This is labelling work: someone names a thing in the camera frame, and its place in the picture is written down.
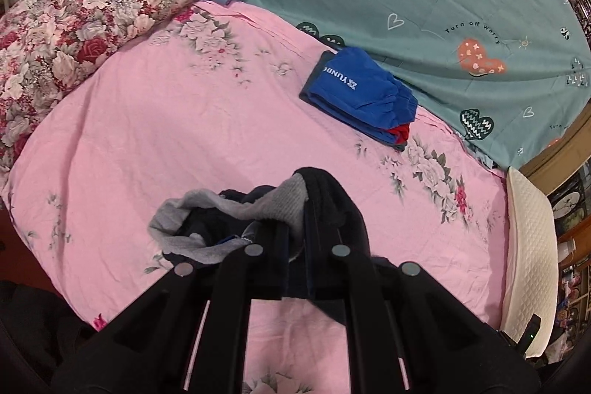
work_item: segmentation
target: teal blanket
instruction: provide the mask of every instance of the teal blanket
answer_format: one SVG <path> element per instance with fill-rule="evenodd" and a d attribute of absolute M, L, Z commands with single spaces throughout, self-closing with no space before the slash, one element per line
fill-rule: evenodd
<path fill-rule="evenodd" d="M 567 0 L 242 1 L 363 48 L 503 168 L 560 138 L 591 95 L 591 52 Z"/>

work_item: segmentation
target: cream quilted cushion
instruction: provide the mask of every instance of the cream quilted cushion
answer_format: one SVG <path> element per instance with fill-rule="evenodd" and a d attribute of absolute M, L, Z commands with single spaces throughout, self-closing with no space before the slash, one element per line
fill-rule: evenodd
<path fill-rule="evenodd" d="M 507 173 L 509 253 L 501 330 L 515 342 L 532 314 L 542 319 L 527 357 L 541 356 L 554 323 L 558 250 L 552 207 L 546 196 L 514 168 Z"/>

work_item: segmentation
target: white heart outline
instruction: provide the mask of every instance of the white heart outline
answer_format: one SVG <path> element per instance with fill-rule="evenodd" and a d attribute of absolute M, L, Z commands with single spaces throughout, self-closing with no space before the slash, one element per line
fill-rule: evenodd
<path fill-rule="evenodd" d="M 388 30 L 396 29 L 404 24 L 404 19 L 399 19 L 398 14 L 393 12 L 388 16 Z"/>

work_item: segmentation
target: white logo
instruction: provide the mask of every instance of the white logo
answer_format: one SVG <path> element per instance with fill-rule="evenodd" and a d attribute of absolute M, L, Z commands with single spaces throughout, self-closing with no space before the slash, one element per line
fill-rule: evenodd
<path fill-rule="evenodd" d="M 339 78 L 347 86 L 351 87 L 351 89 L 353 89 L 355 91 L 355 86 L 357 85 L 357 82 L 355 82 L 353 79 L 347 79 L 347 76 L 342 75 L 340 72 L 337 72 L 330 67 L 325 67 L 323 72 L 328 72 L 329 74 L 332 74 L 333 76 Z"/>

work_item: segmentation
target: red fabric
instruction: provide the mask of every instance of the red fabric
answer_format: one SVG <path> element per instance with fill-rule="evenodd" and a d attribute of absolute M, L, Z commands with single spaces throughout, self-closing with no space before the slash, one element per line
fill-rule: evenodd
<path fill-rule="evenodd" d="M 409 140 L 410 124 L 400 124 L 398 127 L 388 129 L 386 132 L 394 134 L 396 136 L 396 143 L 402 144 L 403 142 Z"/>

